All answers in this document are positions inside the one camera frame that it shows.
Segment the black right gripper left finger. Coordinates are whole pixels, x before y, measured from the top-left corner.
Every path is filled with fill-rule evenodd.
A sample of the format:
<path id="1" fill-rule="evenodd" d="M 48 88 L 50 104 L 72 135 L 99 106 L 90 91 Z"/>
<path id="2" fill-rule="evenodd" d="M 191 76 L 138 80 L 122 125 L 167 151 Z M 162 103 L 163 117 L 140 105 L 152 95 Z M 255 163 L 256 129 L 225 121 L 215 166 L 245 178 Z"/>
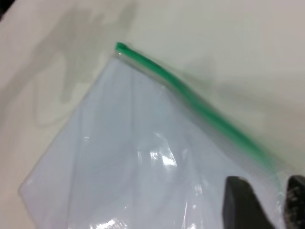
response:
<path id="1" fill-rule="evenodd" d="M 225 180 L 222 216 L 225 229 L 272 228 L 252 186 L 237 176 Z"/>

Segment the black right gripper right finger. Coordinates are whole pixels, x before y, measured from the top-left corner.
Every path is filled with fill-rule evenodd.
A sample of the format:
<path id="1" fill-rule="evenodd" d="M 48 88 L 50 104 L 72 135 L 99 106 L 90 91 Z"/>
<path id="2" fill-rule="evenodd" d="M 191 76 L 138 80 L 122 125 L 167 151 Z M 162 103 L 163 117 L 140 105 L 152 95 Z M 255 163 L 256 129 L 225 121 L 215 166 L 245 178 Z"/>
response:
<path id="1" fill-rule="evenodd" d="M 289 177 L 283 217 L 287 229 L 305 228 L 305 177 L 302 175 Z"/>

